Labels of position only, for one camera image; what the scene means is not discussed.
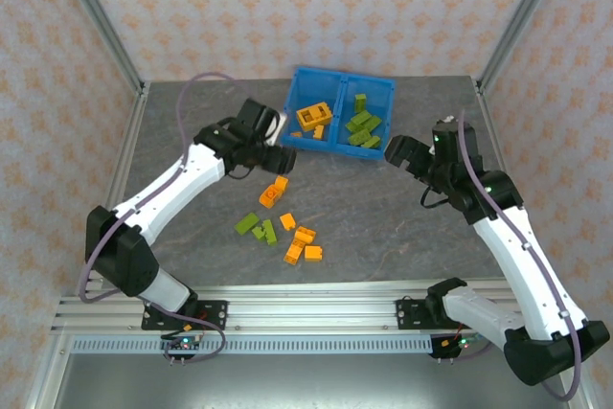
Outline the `small circuit board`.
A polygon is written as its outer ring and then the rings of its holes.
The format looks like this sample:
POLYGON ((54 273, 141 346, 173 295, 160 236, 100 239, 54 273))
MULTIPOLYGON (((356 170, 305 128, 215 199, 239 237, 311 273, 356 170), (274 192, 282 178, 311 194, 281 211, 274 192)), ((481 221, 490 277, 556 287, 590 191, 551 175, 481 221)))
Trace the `small circuit board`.
POLYGON ((471 334, 463 336, 461 334, 443 336, 441 346, 443 348, 457 348, 463 350, 469 348, 473 343, 479 342, 483 339, 481 334, 471 334))
POLYGON ((200 336, 162 338, 161 349, 169 352, 196 352, 200 350, 200 336))

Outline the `aluminium corner post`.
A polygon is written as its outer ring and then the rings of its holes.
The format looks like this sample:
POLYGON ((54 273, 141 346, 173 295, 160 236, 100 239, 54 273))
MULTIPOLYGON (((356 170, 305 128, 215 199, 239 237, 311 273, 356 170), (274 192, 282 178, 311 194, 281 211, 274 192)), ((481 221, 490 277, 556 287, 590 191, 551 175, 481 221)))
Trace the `aluminium corner post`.
POLYGON ((497 42, 481 76, 475 80, 479 94, 485 95, 488 89, 494 84, 495 78, 511 54, 513 47, 519 40, 524 29, 527 27, 540 1, 541 0, 519 1, 517 8, 511 16, 511 20, 497 42))
POLYGON ((119 66, 121 74, 136 92, 141 93, 145 81, 140 77, 124 43, 107 15, 101 0, 80 0, 102 41, 119 66))

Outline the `grey metal panel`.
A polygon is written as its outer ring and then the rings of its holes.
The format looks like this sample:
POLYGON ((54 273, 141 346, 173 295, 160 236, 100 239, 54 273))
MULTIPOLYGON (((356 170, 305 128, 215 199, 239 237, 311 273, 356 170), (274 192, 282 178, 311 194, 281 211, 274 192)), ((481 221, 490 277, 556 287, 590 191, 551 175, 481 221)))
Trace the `grey metal panel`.
POLYGON ((502 355, 225 354, 192 365, 158 355, 73 354, 35 409, 570 409, 522 384, 502 355))

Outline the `long orange lego brick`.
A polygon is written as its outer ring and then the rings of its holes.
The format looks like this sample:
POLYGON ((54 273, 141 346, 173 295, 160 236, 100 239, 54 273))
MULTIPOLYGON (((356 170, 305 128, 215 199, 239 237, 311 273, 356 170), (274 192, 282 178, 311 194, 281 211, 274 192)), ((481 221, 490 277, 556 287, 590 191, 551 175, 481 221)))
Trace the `long orange lego brick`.
POLYGON ((264 208, 271 209, 278 202, 283 193, 282 189, 271 184, 260 195, 259 202, 264 208))

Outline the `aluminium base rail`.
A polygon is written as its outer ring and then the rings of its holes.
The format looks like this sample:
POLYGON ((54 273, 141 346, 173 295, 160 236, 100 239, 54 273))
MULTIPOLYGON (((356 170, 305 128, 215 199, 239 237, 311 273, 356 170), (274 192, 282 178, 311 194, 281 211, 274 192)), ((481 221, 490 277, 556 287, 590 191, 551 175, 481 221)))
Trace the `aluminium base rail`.
MULTIPOLYGON (((397 330, 395 301, 422 299, 434 280, 324 284, 198 286, 203 300, 228 303, 229 334, 390 334, 397 330)), ((51 331, 137 334, 144 306, 115 294, 93 304, 77 296, 60 299, 51 331)))

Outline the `orange lego window frame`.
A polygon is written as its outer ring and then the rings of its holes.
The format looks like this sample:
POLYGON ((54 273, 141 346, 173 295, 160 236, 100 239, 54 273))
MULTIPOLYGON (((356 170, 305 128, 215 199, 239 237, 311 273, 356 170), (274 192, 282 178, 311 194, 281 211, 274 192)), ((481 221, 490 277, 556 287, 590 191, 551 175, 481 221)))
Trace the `orange lego window frame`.
POLYGON ((326 102, 318 102, 316 104, 298 109, 296 116, 301 130, 308 132, 314 130, 317 125, 329 125, 333 114, 326 102), (319 119, 309 124, 305 123, 301 115, 301 112, 304 110, 317 111, 319 113, 319 119))

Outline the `aluminium lower frame rail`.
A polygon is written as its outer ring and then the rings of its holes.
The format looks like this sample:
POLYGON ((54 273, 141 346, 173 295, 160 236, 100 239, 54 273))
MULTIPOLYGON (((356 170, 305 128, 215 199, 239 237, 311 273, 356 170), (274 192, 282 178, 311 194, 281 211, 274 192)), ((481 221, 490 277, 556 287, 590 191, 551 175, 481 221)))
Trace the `aluminium lower frame rail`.
POLYGON ((54 409, 73 342, 72 334, 50 336, 34 375, 25 409, 54 409))

